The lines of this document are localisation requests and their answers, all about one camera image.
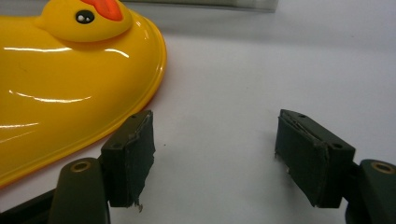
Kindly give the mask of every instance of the white tabletop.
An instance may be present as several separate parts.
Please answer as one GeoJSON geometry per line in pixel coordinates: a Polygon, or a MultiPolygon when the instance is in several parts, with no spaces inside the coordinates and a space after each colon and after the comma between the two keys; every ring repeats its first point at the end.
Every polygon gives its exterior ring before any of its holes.
{"type": "MultiPolygon", "coordinates": [[[[2,0],[2,15],[46,1],[2,0]]],[[[276,13],[126,4],[153,20],[168,49],[154,112],[155,162],[144,210],[112,223],[345,223],[310,205],[274,158],[281,108],[311,117],[357,149],[396,163],[396,2],[287,1],[276,13]]],[[[0,189],[0,211],[55,188],[70,161],[106,139],[0,189]]]]}

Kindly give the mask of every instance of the black pupil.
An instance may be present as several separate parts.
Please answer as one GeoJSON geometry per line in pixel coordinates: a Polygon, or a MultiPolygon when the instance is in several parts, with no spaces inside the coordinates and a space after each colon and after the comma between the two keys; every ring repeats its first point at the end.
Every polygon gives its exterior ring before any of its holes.
{"type": "Polygon", "coordinates": [[[81,10],[76,13],[76,21],[81,24],[91,23],[95,19],[93,13],[89,10],[81,10]]]}

